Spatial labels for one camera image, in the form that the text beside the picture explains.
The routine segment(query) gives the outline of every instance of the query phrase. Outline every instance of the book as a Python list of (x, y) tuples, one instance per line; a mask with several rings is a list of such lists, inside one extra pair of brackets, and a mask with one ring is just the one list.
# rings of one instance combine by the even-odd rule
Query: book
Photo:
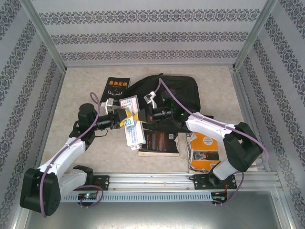
[(211, 170), (219, 162), (217, 141), (193, 132), (187, 136), (190, 170)]
[(105, 103), (108, 98), (113, 98), (113, 105), (120, 106), (120, 99), (123, 99), (124, 92), (129, 87), (130, 78), (109, 77), (101, 98)]
[(179, 156), (178, 133), (144, 130), (144, 136), (138, 156)]

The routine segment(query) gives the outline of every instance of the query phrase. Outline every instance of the black bag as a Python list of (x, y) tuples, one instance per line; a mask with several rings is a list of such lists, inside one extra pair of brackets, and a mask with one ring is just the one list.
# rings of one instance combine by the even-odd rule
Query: black bag
[[(195, 79), (189, 76), (148, 76), (129, 87), (124, 93), (124, 98), (137, 95), (140, 110), (147, 108), (148, 104), (144, 100), (144, 96), (157, 89), (159, 78), (165, 82), (171, 92), (186, 108), (193, 113), (200, 111), (198, 86)], [(157, 103), (157, 107), (165, 106), (166, 108), (175, 108), (174, 119), (177, 122), (174, 123), (172, 120), (164, 120), (153, 124), (143, 123), (144, 128), (162, 132), (189, 132), (185, 126), (185, 121), (189, 114), (172, 99), (162, 84), (156, 93), (154, 101)]]

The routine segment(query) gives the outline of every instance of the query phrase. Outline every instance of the orange book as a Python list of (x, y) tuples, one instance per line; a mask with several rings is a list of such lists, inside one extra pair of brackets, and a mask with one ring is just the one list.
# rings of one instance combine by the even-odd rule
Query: orange book
[(211, 170), (219, 162), (217, 141), (197, 132), (193, 134), (196, 138), (190, 142), (192, 149), (190, 168)]

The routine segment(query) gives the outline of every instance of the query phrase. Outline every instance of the paper money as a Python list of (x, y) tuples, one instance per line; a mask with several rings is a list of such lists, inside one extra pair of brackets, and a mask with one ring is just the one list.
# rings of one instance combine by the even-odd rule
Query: paper money
[(133, 116), (139, 111), (139, 104), (137, 96), (125, 98), (120, 100), (121, 108), (132, 113), (132, 117), (124, 121), (124, 128), (126, 134), (127, 145), (131, 149), (139, 149), (145, 143), (142, 123), (135, 121)]

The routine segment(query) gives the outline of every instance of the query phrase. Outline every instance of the black book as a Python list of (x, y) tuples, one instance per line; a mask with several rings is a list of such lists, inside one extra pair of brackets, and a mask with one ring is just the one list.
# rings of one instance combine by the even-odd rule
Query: black book
[(108, 98), (112, 98), (113, 105), (120, 106), (120, 99), (123, 99), (129, 82), (130, 78), (109, 77), (101, 98), (101, 103), (106, 102)]
[(139, 149), (139, 156), (179, 156), (178, 133), (144, 130), (146, 143)]

